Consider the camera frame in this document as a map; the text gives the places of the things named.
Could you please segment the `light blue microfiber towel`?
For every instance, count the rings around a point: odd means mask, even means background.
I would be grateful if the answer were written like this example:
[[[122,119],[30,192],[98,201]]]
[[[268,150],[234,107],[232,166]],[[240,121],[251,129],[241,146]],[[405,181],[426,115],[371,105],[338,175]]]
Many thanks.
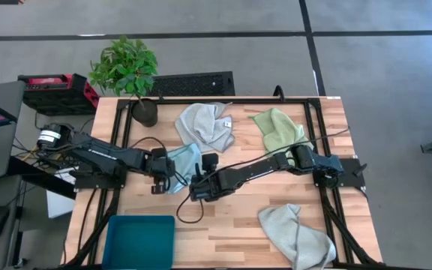
[[[169,178],[167,193],[175,194],[191,183],[196,165],[201,168],[202,155],[197,144],[192,143],[170,151],[168,157],[175,163],[175,175]]]

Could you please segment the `black keyboard-like crate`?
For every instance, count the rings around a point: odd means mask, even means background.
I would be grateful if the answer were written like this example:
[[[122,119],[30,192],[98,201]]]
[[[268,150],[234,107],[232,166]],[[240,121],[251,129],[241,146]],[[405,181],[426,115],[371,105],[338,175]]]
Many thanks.
[[[155,76],[148,97],[235,96],[232,71]]]

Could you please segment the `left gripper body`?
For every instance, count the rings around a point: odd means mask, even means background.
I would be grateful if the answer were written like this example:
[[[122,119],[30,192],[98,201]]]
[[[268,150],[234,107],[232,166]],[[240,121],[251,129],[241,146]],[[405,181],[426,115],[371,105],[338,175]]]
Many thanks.
[[[165,148],[153,148],[151,150],[149,172],[153,177],[151,193],[165,194],[170,189],[170,179],[176,174],[175,162],[168,158]]]

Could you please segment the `grey towel with white label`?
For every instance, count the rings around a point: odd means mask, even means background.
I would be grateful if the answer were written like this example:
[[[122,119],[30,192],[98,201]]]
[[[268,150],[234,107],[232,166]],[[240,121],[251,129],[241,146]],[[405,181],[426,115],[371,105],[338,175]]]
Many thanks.
[[[225,152],[235,142],[233,117],[224,116],[230,103],[193,103],[176,119],[175,128],[185,145],[201,152]]]

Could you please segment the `teal plastic bin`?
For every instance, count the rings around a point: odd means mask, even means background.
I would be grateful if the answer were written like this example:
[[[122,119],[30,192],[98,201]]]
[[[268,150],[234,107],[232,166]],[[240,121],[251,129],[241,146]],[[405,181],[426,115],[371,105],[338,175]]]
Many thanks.
[[[170,270],[176,222],[171,215],[116,215],[109,219],[103,270]]]

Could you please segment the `red and black crate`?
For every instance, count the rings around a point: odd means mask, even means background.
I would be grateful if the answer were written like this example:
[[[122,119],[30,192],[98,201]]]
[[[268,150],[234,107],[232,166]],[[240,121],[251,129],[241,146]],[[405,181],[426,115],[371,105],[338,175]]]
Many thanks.
[[[98,108],[99,94],[77,73],[19,75],[17,79],[25,83],[23,103],[42,115],[93,115]]]

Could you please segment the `green plant in black pot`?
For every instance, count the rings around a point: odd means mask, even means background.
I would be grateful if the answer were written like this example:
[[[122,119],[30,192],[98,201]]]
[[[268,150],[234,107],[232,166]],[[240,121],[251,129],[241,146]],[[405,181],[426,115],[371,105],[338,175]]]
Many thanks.
[[[101,90],[110,90],[136,98],[130,113],[135,121],[150,128],[158,122],[158,108],[146,96],[153,89],[154,76],[158,74],[155,53],[142,40],[121,36],[102,49],[100,60],[90,63],[89,79]]]

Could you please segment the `grey waffle weave towel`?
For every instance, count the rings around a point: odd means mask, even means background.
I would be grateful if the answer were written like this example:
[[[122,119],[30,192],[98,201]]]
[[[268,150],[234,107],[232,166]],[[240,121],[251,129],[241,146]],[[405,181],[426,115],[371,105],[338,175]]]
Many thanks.
[[[323,270],[336,258],[335,244],[325,232],[303,225],[301,210],[293,204],[265,208],[258,213],[259,223],[292,270]]]

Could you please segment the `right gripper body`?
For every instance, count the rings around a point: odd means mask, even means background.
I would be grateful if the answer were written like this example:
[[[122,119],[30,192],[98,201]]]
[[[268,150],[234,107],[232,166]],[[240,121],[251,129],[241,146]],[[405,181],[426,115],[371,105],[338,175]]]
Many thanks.
[[[219,156],[215,153],[202,156],[202,181],[195,184],[195,175],[193,175],[189,186],[190,199],[193,202],[198,200],[214,202],[236,192],[236,182],[230,180],[232,171],[227,169],[218,170],[218,163]]]

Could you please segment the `white sheet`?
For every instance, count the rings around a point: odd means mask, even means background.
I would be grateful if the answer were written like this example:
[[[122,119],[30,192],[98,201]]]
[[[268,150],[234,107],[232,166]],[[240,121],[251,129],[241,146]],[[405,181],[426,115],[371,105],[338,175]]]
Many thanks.
[[[74,167],[60,169],[55,172],[55,176],[74,185],[76,179],[70,174],[70,172],[74,170]],[[48,218],[53,219],[72,212],[74,208],[74,199],[67,198],[48,190],[46,192],[46,204]]]

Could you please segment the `green microfiber towel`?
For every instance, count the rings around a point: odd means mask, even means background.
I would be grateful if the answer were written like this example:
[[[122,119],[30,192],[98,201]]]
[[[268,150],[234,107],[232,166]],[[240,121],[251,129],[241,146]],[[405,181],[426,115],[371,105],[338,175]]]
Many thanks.
[[[263,145],[267,152],[280,149],[288,158],[292,157],[288,148],[281,149],[293,143],[302,143],[311,150],[314,149],[313,143],[308,141],[305,136],[305,129],[302,124],[295,124],[291,118],[279,109],[272,108],[261,112],[258,115],[251,116],[254,123],[262,132]]]

